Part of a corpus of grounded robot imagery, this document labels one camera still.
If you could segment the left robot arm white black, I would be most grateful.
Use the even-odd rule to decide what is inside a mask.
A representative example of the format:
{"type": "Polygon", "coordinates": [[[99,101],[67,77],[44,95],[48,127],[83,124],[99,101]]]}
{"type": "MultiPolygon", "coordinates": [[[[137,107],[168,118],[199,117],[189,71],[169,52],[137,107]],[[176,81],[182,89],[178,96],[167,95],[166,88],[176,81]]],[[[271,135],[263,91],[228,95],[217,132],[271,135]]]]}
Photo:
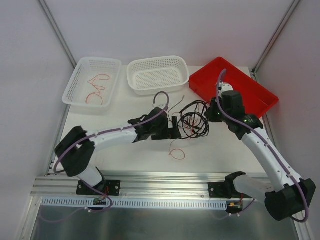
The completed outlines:
{"type": "Polygon", "coordinates": [[[120,180],[107,180],[101,171],[90,164],[94,153],[110,147],[152,140],[181,138],[177,117],[154,108],[148,115],[128,120],[124,126],[101,132],[74,127],[56,146],[57,162],[68,177],[79,178],[76,194],[119,196],[120,180]]]}

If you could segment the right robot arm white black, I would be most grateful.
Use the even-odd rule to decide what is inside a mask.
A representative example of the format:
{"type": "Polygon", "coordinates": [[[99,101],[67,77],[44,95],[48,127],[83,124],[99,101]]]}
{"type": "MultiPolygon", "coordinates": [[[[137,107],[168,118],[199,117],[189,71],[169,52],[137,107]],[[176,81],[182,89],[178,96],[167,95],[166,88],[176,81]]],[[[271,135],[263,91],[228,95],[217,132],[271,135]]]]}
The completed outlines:
{"type": "Polygon", "coordinates": [[[290,167],[269,139],[260,119],[246,113],[241,93],[236,90],[218,92],[205,116],[209,122],[226,123],[229,131],[253,153],[270,180],[270,184],[266,184],[237,171],[227,175],[214,193],[227,199],[248,195],[264,203],[277,221],[291,218],[305,223],[316,185],[290,167]]]}

